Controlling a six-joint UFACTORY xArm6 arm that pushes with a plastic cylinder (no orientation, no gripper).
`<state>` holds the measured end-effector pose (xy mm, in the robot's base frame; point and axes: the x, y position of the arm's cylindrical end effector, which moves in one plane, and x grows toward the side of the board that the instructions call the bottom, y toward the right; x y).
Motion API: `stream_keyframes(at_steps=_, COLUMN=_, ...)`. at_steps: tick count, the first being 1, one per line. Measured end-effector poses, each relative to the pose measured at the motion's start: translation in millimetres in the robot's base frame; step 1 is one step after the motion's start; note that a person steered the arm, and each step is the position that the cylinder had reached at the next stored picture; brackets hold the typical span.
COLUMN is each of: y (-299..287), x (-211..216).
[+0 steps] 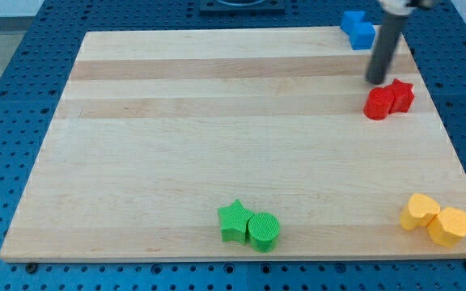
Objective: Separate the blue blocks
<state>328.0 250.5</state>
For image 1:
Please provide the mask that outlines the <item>robot arm end white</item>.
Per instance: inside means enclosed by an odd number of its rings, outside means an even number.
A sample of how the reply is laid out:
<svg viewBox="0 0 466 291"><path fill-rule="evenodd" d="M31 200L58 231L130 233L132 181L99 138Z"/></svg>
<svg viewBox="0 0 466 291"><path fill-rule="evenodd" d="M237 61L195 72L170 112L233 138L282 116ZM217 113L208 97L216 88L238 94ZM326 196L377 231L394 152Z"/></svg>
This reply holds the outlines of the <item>robot arm end white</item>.
<svg viewBox="0 0 466 291"><path fill-rule="evenodd" d="M429 10L438 3L439 0L379 0L387 13L399 16L408 16L415 9Z"/></svg>

